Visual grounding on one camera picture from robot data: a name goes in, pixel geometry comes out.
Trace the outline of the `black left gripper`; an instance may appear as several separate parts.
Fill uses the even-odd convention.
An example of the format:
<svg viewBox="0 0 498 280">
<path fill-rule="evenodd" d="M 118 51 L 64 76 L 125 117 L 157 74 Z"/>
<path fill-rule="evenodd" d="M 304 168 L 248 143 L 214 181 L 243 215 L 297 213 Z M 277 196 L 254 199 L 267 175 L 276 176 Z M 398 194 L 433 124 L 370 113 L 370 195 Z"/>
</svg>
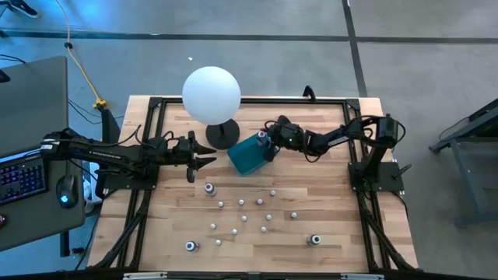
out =
<svg viewBox="0 0 498 280">
<path fill-rule="evenodd" d="M 202 167 L 216 161 L 216 157 L 195 158 L 195 153 L 198 155 L 208 155 L 216 153 L 215 149 L 205 147 L 195 141 L 195 133 L 188 132 L 188 136 L 180 136 L 175 138 L 177 144 L 172 148 L 174 163 L 176 165 L 186 165 L 186 178 L 188 183 L 195 182 L 195 170 L 200 170 Z"/>
</svg>

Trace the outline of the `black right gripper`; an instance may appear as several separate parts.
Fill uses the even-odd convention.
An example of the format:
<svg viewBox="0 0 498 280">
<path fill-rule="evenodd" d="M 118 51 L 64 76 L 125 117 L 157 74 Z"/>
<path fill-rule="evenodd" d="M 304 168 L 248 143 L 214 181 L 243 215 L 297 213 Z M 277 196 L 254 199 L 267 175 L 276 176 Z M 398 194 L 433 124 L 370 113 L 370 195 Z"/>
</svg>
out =
<svg viewBox="0 0 498 280">
<path fill-rule="evenodd" d="M 266 121 L 264 131 L 269 137 L 269 142 L 263 145 L 266 161 L 272 162 L 281 148 L 301 152 L 308 159 L 306 132 L 288 117 L 280 115 L 276 121 Z"/>
</svg>

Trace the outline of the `teal plastic box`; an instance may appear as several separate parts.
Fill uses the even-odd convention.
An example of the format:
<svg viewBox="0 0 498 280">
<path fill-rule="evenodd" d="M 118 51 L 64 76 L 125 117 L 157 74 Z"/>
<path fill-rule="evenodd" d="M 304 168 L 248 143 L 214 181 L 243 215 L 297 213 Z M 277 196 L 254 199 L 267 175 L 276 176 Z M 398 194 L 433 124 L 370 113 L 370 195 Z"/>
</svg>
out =
<svg viewBox="0 0 498 280">
<path fill-rule="evenodd" d="M 270 163 L 263 158 L 264 146 L 257 144 L 258 133 L 228 149 L 231 163 L 242 175 L 248 175 Z"/>
</svg>

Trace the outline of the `black stand leg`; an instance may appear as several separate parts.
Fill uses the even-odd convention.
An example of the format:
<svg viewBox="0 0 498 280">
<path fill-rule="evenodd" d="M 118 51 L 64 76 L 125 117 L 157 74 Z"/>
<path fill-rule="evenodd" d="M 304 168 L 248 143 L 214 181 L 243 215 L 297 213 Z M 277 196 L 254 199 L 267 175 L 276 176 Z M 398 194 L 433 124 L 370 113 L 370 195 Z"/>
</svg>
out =
<svg viewBox="0 0 498 280">
<path fill-rule="evenodd" d="M 115 117 L 108 109 L 101 109 L 102 142 L 112 144 L 119 140 L 121 130 Z"/>
</svg>

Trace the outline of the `black computer mouse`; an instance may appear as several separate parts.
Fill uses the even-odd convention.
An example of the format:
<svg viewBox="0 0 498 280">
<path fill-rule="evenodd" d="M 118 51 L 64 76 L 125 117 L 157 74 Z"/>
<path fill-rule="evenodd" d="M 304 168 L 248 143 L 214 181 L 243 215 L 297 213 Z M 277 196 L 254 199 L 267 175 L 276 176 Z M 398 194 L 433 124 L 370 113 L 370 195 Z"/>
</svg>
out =
<svg viewBox="0 0 498 280">
<path fill-rule="evenodd" d="M 79 191 L 74 175 L 65 175 L 56 183 L 56 196 L 62 208 L 73 208 L 79 201 Z"/>
</svg>

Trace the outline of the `grey desk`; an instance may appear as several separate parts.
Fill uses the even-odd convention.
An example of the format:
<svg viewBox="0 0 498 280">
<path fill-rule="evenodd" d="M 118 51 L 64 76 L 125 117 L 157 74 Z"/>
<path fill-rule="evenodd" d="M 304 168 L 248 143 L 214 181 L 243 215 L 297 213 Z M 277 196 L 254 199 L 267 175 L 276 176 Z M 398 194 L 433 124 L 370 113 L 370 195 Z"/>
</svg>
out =
<svg viewBox="0 0 498 280">
<path fill-rule="evenodd" d="M 0 162 L 28 155 L 37 150 L 0 157 Z M 0 252 L 81 226 L 85 221 L 82 171 L 68 160 L 44 159 L 48 191 L 0 205 Z M 73 208 L 62 208 L 56 196 L 56 183 L 65 175 L 77 179 L 79 201 Z"/>
</svg>

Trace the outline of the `black backlit keyboard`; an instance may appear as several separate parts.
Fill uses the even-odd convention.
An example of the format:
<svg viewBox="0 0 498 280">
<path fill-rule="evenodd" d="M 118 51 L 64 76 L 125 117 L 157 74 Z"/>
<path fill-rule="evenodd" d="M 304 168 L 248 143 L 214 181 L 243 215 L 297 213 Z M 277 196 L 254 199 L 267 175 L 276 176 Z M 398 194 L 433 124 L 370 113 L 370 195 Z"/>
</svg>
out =
<svg viewBox="0 0 498 280">
<path fill-rule="evenodd" d="M 48 191 L 44 160 L 28 155 L 0 162 L 0 205 Z"/>
</svg>

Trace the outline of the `grey metal cart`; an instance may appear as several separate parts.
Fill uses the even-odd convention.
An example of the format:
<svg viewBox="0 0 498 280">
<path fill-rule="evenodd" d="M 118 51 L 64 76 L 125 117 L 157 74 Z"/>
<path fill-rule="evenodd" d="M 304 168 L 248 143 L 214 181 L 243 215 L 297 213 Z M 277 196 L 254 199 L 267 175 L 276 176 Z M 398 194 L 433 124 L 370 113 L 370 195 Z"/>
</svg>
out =
<svg viewBox="0 0 498 280">
<path fill-rule="evenodd" d="M 429 147 L 449 148 L 472 203 L 472 212 L 456 226 L 498 222 L 498 98 L 443 130 Z"/>
</svg>

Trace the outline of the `dark shoe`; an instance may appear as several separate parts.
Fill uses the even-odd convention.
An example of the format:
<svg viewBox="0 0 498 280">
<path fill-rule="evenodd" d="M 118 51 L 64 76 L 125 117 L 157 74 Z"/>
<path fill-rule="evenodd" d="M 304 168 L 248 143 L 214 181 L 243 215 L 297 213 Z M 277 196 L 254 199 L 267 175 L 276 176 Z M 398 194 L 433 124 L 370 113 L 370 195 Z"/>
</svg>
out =
<svg viewBox="0 0 498 280">
<path fill-rule="evenodd" d="M 7 6 L 13 12 L 21 12 L 30 18 L 38 18 L 39 13 L 37 10 L 30 7 L 24 0 L 6 0 Z"/>
</svg>

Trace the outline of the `black aluminium table frame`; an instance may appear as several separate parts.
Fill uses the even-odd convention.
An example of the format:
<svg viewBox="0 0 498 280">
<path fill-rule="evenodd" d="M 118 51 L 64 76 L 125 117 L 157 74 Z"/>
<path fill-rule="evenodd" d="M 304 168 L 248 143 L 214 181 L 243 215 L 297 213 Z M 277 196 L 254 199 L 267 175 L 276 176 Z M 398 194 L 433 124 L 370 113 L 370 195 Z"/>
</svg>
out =
<svg viewBox="0 0 498 280">
<path fill-rule="evenodd" d="M 343 107 L 348 104 L 325 103 L 333 101 L 331 97 L 316 103 L 303 97 L 277 98 L 249 97 L 250 103 L 240 106 L 234 119 L 241 140 L 279 115 L 318 133 L 345 122 Z M 250 176 L 241 176 L 226 152 L 219 151 L 215 162 L 195 174 L 193 184 L 186 181 L 184 166 L 161 167 L 145 221 L 139 270 L 367 272 L 357 198 L 349 186 L 349 147 L 330 149 L 316 163 L 283 149 L 274 162 Z M 215 196 L 205 193 L 206 183 L 215 187 Z M 101 261 L 121 235 L 131 194 L 119 190 L 104 201 L 89 266 Z M 262 205 L 256 203 L 259 198 Z M 404 205 L 389 193 L 380 193 L 378 201 L 386 235 L 404 259 L 418 267 Z M 291 212 L 297 213 L 295 219 Z M 319 245 L 307 244 L 311 234 L 321 236 Z M 187 251 L 190 240 L 200 248 Z M 216 246 L 215 240 L 222 244 Z"/>
</svg>

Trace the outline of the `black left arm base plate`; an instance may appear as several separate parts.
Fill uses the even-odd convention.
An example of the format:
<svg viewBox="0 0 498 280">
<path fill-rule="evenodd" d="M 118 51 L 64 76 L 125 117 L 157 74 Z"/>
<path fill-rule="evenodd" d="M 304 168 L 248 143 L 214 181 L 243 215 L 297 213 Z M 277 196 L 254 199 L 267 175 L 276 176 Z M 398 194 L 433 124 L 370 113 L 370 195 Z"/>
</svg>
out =
<svg viewBox="0 0 498 280">
<path fill-rule="evenodd" d="M 158 181 L 159 166 L 151 163 L 128 164 L 127 166 L 105 166 L 97 171 L 108 189 L 131 189 L 151 191 Z"/>
</svg>

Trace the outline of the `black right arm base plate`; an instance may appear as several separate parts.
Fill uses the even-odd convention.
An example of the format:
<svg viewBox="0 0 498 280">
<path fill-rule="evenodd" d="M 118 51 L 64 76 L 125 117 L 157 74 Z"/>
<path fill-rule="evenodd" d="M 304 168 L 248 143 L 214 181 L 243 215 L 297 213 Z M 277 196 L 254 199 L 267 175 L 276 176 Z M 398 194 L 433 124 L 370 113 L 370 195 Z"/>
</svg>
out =
<svg viewBox="0 0 498 280">
<path fill-rule="evenodd" d="M 380 162 L 374 166 L 349 163 L 349 179 L 354 191 L 404 191 L 402 173 L 395 162 Z"/>
</svg>

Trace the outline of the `silver metal bracket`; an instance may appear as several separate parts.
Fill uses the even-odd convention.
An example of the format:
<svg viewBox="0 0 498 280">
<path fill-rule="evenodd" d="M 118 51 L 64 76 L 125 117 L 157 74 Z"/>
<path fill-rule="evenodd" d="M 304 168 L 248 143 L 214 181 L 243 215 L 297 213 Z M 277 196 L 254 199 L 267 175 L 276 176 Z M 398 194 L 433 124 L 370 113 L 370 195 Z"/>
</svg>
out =
<svg viewBox="0 0 498 280">
<path fill-rule="evenodd" d="M 360 274 L 360 273 L 348 273 L 341 274 L 341 280 L 385 280 L 383 275 L 377 274 Z"/>
<path fill-rule="evenodd" d="M 166 271 L 148 271 L 125 273 L 122 280 L 163 280 L 168 278 Z"/>
</svg>

